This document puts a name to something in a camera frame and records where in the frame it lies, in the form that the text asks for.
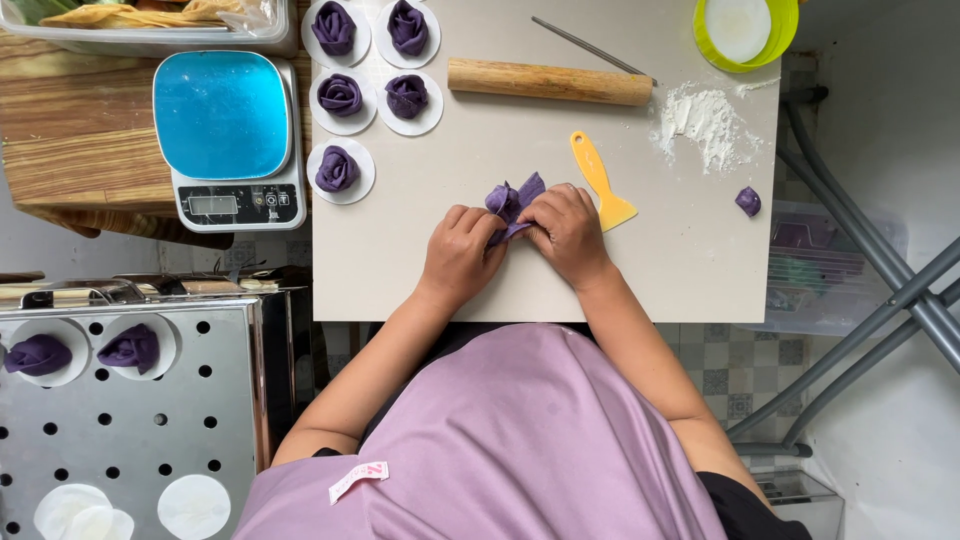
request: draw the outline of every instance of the digital kitchen scale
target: digital kitchen scale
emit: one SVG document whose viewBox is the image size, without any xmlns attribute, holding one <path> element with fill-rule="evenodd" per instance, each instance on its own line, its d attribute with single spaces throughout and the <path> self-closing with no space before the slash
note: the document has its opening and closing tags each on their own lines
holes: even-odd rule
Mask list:
<svg viewBox="0 0 960 540">
<path fill-rule="evenodd" d="M 306 219 L 293 65 L 240 51 L 173 55 L 154 120 L 180 221 L 197 233 L 289 231 Z"/>
</svg>

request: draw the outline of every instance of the lime green bowl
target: lime green bowl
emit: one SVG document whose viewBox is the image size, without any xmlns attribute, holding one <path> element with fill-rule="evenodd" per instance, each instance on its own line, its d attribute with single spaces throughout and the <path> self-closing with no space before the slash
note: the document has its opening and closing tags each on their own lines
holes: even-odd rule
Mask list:
<svg viewBox="0 0 960 540">
<path fill-rule="evenodd" d="M 704 5 L 707 0 L 697 0 L 697 8 L 693 12 L 693 36 L 697 40 L 697 47 L 713 65 L 730 71 L 731 73 L 746 73 L 776 60 L 786 48 L 790 46 L 793 37 L 797 34 L 797 21 L 800 19 L 800 9 L 797 0 L 766 0 L 770 8 L 770 37 L 763 46 L 760 54 L 749 61 L 740 63 L 732 61 L 720 54 L 713 46 L 713 41 L 707 33 L 707 23 L 704 20 Z"/>
</svg>

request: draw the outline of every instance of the woman's left hand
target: woman's left hand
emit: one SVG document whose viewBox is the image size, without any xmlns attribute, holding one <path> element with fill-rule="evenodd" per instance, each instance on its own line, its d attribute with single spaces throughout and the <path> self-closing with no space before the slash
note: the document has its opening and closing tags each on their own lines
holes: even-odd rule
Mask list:
<svg viewBox="0 0 960 540">
<path fill-rule="evenodd" d="M 500 268 L 507 242 L 489 250 L 487 242 L 495 231 L 506 228 L 502 219 L 486 209 L 451 208 L 430 236 L 414 295 L 452 316 L 483 290 Z"/>
</svg>

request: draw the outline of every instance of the purple dough piece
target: purple dough piece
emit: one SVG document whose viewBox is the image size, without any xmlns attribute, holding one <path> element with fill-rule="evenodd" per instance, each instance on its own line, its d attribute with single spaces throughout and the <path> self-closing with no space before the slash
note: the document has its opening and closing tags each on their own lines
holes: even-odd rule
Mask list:
<svg viewBox="0 0 960 540">
<path fill-rule="evenodd" d="M 133 367 L 140 375 L 154 367 L 160 359 L 160 342 L 156 333 L 140 323 L 121 331 L 97 353 L 100 363 L 113 367 Z"/>
<path fill-rule="evenodd" d="M 390 20 L 387 21 L 387 32 L 393 39 L 396 51 L 412 57 L 419 56 L 430 39 L 423 13 L 415 10 L 407 0 L 394 4 Z"/>
<path fill-rule="evenodd" d="M 73 359 L 73 353 L 56 337 L 45 333 L 32 335 L 7 352 L 3 365 L 8 373 L 42 377 L 59 371 Z"/>
<path fill-rule="evenodd" d="M 332 0 L 320 6 L 317 19 L 310 25 L 320 48 L 331 57 L 342 57 L 353 50 L 356 27 L 347 10 Z"/>
<path fill-rule="evenodd" d="M 495 187 L 491 194 L 487 195 L 484 204 L 490 212 L 500 216 L 506 222 L 507 229 L 506 231 L 493 233 L 487 245 L 495 246 L 503 243 L 520 229 L 530 227 L 531 223 L 518 225 L 516 219 L 520 217 L 523 209 L 529 207 L 530 203 L 533 203 L 534 199 L 544 191 L 546 191 L 546 185 L 543 183 L 540 173 L 534 173 L 523 183 L 520 189 L 513 189 L 506 182 Z"/>
<path fill-rule="evenodd" d="M 419 75 L 400 75 L 387 83 L 387 107 L 398 118 L 413 120 L 426 109 L 426 85 Z"/>
<path fill-rule="evenodd" d="M 334 116 L 350 116 L 363 109 L 363 94 L 356 81 L 334 73 L 320 83 L 317 89 L 320 106 Z"/>
<path fill-rule="evenodd" d="M 360 178 L 360 167 L 346 150 L 339 146 L 327 146 L 324 161 L 317 171 L 317 187 L 327 193 L 347 189 Z"/>
<path fill-rule="evenodd" d="M 760 196 L 757 195 L 756 191 L 750 186 L 741 189 L 734 201 L 743 211 L 747 212 L 747 215 L 750 217 L 754 217 L 756 213 L 760 211 Z"/>
</svg>

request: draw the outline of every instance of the hand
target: hand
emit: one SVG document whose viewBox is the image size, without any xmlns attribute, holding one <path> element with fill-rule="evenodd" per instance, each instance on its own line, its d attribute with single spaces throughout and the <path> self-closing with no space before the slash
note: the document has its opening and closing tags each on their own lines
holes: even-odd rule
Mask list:
<svg viewBox="0 0 960 540">
<path fill-rule="evenodd" d="M 582 187 L 554 185 L 534 199 L 516 222 L 537 222 L 514 237 L 529 238 L 578 292 L 597 284 L 613 266 L 603 244 L 600 216 Z"/>
<path fill-rule="evenodd" d="M 507 242 L 487 249 L 495 231 L 507 224 L 487 209 L 456 205 L 430 236 L 423 275 L 415 295 L 453 315 L 496 274 L 507 254 Z"/>
</svg>

